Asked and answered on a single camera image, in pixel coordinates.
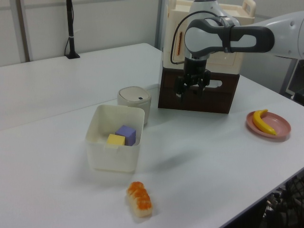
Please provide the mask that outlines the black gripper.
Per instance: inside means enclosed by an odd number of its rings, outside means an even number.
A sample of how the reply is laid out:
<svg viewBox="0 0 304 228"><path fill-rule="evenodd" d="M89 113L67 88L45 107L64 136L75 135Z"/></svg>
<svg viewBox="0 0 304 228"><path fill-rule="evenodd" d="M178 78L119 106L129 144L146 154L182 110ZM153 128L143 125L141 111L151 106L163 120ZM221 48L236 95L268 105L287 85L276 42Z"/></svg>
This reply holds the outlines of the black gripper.
<svg viewBox="0 0 304 228"><path fill-rule="evenodd" d="M184 92L191 86L198 86L198 96L210 83L211 72L206 69L206 60L185 59L183 75L175 79L175 93L180 102L183 102Z"/></svg>

